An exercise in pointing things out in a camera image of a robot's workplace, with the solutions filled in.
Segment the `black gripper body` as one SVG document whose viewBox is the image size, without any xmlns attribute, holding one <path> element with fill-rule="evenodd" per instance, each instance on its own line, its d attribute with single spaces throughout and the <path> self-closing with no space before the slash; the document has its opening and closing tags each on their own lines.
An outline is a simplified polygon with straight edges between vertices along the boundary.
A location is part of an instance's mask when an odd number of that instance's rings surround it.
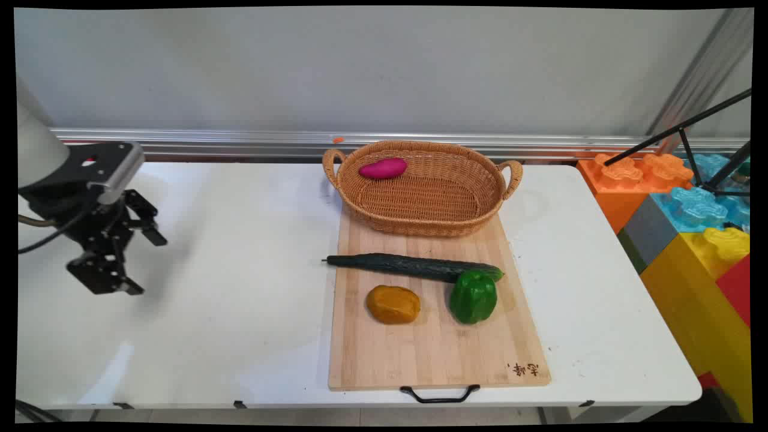
<svg viewBox="0 0 768 432">
<path fill-rule="evenodd" d="M 85 184 L 21 188 L 21 197 L 27 200 L 30 209 L 55 228 L 47 237 L 21 248 L 21 253 L 30 253 L 66 237 L 85 252 L 115 256 L 124 262 L 124 252 L 133 235 L 124 226 L 129 218 L 124 191 L 113 204 L 101 204 L 98 199 L 105 191 L 105 187 L 88 188 Z"/>
</svg>

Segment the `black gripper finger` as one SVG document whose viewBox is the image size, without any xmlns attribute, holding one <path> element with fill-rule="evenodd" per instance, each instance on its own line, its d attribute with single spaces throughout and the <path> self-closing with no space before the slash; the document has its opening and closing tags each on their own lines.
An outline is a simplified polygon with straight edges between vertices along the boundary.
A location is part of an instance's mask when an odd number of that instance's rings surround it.
<svg viewBox="0 0 768 432">
<path fill-rule="evenodd" d="M 113 256 L 84 252 L 67 263 L 67 271 L 95 295 L 124 292 L 142 295 L 145 290 L 126 275 L 123 260 Z"/>
<path fill-rule="evenodd" d="M 142 194 L 137 190 L 126 190 L 124 192 L 124 204 L 137 217 L 137 219 L 126 219 L 124 226 L 131 230 L 139 230 L 156 247 L 168 244 L 167 238 L 159 232 L 155 221 L 158 214 L 157 208 L 148 202 Z"/>
</svg>

